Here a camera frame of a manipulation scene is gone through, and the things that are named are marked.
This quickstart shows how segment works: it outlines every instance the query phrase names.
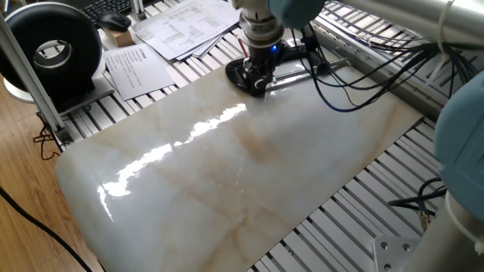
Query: robot end effector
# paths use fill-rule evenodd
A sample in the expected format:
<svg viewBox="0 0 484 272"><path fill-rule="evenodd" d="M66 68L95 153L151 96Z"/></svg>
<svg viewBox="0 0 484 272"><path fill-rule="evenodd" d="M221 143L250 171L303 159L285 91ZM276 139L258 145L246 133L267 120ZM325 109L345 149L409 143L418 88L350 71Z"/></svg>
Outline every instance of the robot end effector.
<svg viewBox="0 0 484 272"><path fill-rule="evenodd" d="M276 66L284 60L299 58L299 54L306 56L304 47L294 51L282 42L284 27L304 27L318 16L325 0L231 0L231 3L241 9L242 39L249 45L250 58L229 63L225 71L243 91L261 95L272 81Z"/></svg>

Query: robotic arm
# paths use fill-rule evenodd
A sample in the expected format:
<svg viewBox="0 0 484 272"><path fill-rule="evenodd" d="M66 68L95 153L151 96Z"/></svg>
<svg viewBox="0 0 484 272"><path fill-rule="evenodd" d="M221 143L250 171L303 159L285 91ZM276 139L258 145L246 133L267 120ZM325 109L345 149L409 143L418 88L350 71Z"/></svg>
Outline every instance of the robotic arm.
<svg viewBox="0 0 484 272"><path fill-rule="evenodd" d="M386 18L426 36L437 38L439 18L447 0L341 0L345 4ZM275 67L285 60L307 57L306 48L290 52L282 41L284 27L304 27L321 12L325 0L231 0L241 9L242 38L250 58L236 60L226 68L228 78L239 88L258 96L273 79ZM442 25L447 42L484 45L484 3L456 1Z"/></svg>
<svg viewBox="0 0 484 272"><path fill-rule="evenodd" d="M275 67L285 60L306 57L306 48L289 48L283 41L284 27L301 28L314 19L325 0L233 0L241 9L242 39L250 58L227 65L228 78L239 88L258 96L273 79Z"/></svg>

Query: black base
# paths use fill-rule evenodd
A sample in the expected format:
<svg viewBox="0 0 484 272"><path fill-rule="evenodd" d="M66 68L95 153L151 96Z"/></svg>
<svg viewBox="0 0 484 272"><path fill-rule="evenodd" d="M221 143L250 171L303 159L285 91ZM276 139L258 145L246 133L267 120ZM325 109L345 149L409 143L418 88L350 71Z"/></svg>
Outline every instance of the black base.
<svg viewBox="0 0 484 272"><path fill-rule="evenodd" d="M309 53L313 63L320 63L316 54ZM265 88L268 83L273 80L273 72L275 67L281 65L284 61L300 60L308 57L308 52L305 45L296 47L289 47L283 44L281 46L281 53L278 55L277 61L266 62L264 69L251 68L246 70L245 63L251 62L251 59L233 60L225 67L225 74L228 79L234 83L240 90L254 96L262 96L265 93Z"/></svg>

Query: white marble tile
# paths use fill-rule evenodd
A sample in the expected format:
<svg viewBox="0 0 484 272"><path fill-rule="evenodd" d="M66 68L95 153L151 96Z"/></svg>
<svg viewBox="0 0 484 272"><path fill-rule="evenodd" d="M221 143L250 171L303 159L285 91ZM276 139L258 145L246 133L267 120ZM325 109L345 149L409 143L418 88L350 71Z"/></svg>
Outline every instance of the white marble tile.
<svg viewBox="0 0 484 272"><path fill-rule="evenodd" d="M392 94L337 113L311 81L254 98L219 69L71 146L56 175L108 270L247 271L420 117Z"/></svg>

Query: white paper sheet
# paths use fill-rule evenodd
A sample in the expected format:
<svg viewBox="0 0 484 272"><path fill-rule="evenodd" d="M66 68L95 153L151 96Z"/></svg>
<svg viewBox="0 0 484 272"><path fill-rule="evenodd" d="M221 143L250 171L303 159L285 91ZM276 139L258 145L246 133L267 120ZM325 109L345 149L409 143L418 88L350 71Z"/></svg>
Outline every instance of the white paper sheet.
<svg viewBox="0 0 484 272"><path fill-rule="evenodd" d="M189 52L176 57L176 59L177 60L184 60L185 58L190 57L191 55L198 57L198 58L202 58L203 56L205 56L206 53L208 53L210 51L210 49L212 49L217 44L217 42L220 41L220 39L223 36L224 36L224 34L216 36L215 38L209 40L208 42L205 42L201 46L194 48L194 49L190 50Z"/></svg>
<svg viewBox="0 0 484 272"><path fill-rule="evenodd" d="M166 59L173 59L221 35L239 20L222 0L186 0L136 23L136 35Z"/></svg>
<svg viewBox="0 0 484 272"><path fill-rule="evenodd" d="M124 101L175 84L164 60L149 45L109 50L104 59Z"/></svg>

